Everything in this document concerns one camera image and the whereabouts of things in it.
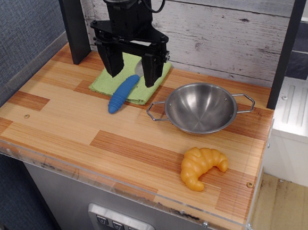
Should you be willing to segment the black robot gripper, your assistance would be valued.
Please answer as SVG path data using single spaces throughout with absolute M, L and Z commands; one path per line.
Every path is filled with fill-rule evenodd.
M 151 0 L 103 0 L 109 14 L 108 20 L 92 21 L 95 45 L 99 56 L 112 77 L 123 67 L 123 52 L 142 56 L 142 68 L 146 87 L 152 87 L 162 76 L 163 64 L 168 61 L 166 44 L 168 37 L 152 26 L 154 10 Z

